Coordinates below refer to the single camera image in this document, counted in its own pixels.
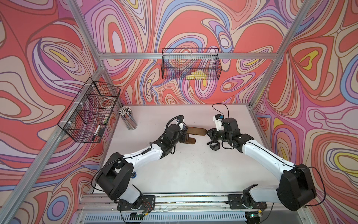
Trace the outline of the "black watch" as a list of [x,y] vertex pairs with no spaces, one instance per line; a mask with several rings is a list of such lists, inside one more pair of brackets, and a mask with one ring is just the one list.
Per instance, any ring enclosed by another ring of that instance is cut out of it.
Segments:
[[208,145],[213,151],[218,151],[221,148],[221,144],[218,141],[213,141]]

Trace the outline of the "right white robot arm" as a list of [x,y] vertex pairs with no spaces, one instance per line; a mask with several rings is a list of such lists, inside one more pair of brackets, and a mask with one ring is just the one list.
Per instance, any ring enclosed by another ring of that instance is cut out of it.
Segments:
[[280,203],[290,211],[297,211],[303,206],[308,206],[309,202],[316,198],[317,192],[310,167],[304,164],[296,165],[283,159],[262,146],[252,136],[241,133],[234,118],[225,118],[217,114],[213,121],[215,128],[207,132],[210,138],[208,145],[213,151],[227,143],[229,149],[236,149],[251,157],[279,181],[278,185],[253,184],[244,189],[241,196],[242,206],[251,209],[257,203],[269,202]]

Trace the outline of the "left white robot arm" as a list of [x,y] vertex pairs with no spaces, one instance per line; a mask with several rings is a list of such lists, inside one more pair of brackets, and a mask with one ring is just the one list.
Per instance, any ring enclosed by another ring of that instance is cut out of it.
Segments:
[[172,118],[166,124],[163,134],[149,143],[148,147],[126,155],[113,153],[91,182],[99,186],[112,201],[139,203],[143,194],[137,187],[130,185],[132,175],[139,168],[174,154],[176,144],[186,137],[187,129],[183,115]]

